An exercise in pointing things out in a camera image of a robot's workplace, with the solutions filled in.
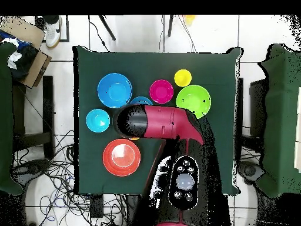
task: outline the sneaker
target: sneaker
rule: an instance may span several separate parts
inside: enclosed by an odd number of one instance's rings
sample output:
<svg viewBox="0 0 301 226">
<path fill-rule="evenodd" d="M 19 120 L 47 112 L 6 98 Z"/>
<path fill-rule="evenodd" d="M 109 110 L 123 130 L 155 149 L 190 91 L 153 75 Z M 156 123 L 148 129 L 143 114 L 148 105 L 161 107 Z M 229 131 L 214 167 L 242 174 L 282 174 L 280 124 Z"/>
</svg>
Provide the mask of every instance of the sneaker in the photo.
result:
<svg viewBox="0 0 301 226">
<path fill-rule="evenodd" d="M 48 24 L 47 33 L 46 33 L 46 45 L 48 48 L 54 48 L 59 43 L 61 38 L 61 29 L 62 29 L 62 18 L 59 16 L 59 20 L 55 24 Z"/>
</svg>

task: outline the plastic bowl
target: plastic bowl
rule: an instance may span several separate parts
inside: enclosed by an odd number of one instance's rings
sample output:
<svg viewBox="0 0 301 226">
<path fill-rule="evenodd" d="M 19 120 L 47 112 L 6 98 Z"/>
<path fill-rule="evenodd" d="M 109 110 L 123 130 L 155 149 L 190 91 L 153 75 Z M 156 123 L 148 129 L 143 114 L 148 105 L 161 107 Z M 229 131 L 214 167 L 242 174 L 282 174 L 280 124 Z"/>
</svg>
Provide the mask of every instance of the plastic bowl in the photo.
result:
<svg viewBox="0 0 301 226">
<path fill-rule="evenodd" d="M 197 119 L 208 113 L 211 97 L 206 89 L 198 85 L 184 87 L 176 97 L 176 106 L 193 112 Z"/>
<path fill-rule="evenodd" d="M 86 124 L 93 132 L 104 132 L 110 126 L 110 116 L 105 110 L 93 109 L 86 116 Z"/>
<path fill-rule="evenodd" d="M 124 75 L 108 74 L 99 81 L 97 93 L 107 107 L 120 108 L 131 99 L 132 84 Z"/>
<path fill-rule="evenodd" d="M 138 147 L 128 139 L 111 141 L 103 151 L 103 164 L 113 175 L 125 177 L 135 172 L 140 164 Z"/>
<path fill-rule="evenodd" d="M 153 101 L 165 104 L 173 97 L 172 84 L 164 79 L 159 79 L 150 86 L 149 95 Z"/>
<path fill-rule="evenodd" d="M 147 97 L 138 96 L 138 97 L 134 98 L 133 100 L 131 100 L 130 104 L 152 105 L 153 103 Z"/>
<path fill-rule="evenodd" d="M 188 86 L 191 82 L 191 73 L 186 69 L 180 69 L 175 74 L 175 83 L 180 87 Z"/>
</svg>

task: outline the blue bowl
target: blue bowl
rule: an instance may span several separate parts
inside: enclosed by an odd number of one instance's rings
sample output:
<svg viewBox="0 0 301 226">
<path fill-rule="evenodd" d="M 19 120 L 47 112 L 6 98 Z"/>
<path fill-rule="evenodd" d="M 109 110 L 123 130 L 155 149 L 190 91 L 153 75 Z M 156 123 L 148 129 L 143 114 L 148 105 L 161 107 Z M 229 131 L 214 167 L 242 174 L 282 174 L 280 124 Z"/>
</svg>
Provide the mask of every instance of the blue bowl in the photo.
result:
<svg viewBox="0 0 301 226">
<path fill-rule="evenodd" d="M 87 114 L 86 124 L 93 132 L 104 132 L 110 126 L 110 116 L 105 110 L 93 109 Z"/>
<path fill-rule="evenodd" d="M 112 73 L 99 81 L 98 98 L 110 108 L 120 108 L 132 97 L 132 84 L 124 75 Z"/>
<path fill-rule="evenodd" d="M 136 98 L 134 98 L 131 102 L 131 104 L 144 104 L 144 105 L 152 105 L 152 101 L 147 98 L 147 97 L 143 97 L 143 96 L 138 96 Z"/>
</svg>

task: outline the button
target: button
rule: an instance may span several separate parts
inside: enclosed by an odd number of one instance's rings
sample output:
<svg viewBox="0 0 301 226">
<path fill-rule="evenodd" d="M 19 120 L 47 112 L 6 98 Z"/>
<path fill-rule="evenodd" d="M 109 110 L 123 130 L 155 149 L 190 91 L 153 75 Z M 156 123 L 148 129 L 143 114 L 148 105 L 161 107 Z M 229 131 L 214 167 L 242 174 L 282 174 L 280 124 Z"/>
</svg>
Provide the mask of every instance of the button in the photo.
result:
<svg viewBox="0 0 301 226">
<path fill-rule="evenodd" d="M 192 167 L 189 167 L 189 168 L 187 169 L 187 171 L 188 171 L 190 174 L 193 174 L 193 172 L 194 172 L 194 170 L 193 170 Z"/>
<path fill-rule="evenodd" d="M 185 191 L 191 190 L 194 184 L 195 180 L 188 173 L 182 173 L 176 179 L 176 186 Z"/>
<path fill-rule="evenodd" d="M 178 171 L 179 171 L 179 172 L 183 172 L 183 171 L 184 171 L 184 167 L 179 166 L 179 167 L 178 167 Z"/>
<path fill-rule="evenodd" d="M 179 198 L 181 198 L 182 193 L 179 192 L 179 191 L 176 191 L 175 194 L 174 194 L 174 196 L 175 196 L 175 198 L 179 199 Z"/>
<path fill-rule="evenodd" d="M 190 162 L 188 160 L 184 159 L 183 165 L 187 167 L 188 165 L 190 165 Z"/>
<path fill-rule="evenodd" d="M 186 194 L 185 194 L 185 198 L 186 198 L 188 201 L 192 201 L 192 194 L 191 194 L 191 193 L 186 193 Z"/>
</svg>

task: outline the yellow object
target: yellow object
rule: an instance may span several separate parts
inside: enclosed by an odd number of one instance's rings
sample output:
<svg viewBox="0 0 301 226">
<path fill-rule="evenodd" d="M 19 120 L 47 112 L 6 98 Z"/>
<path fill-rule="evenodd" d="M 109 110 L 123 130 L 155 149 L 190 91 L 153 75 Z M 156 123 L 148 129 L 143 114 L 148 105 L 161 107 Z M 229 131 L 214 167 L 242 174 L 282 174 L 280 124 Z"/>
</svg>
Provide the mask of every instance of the yellow object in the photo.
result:
<svg viewBox="0 0 301 226">
<path fill-rule="evenodd" d="M 191 79 L 192 79 L 191 73 L 186 69 L 180 69 L 175 74 L 175 83 L 180 87 L 188 86 L 189 83 L 191 82 Z"/>
<path fill-rule="evenodd" d="M 184 21 L 186 25 L 191 25 L 196 15 L 184 15 Z"/>
</svg>

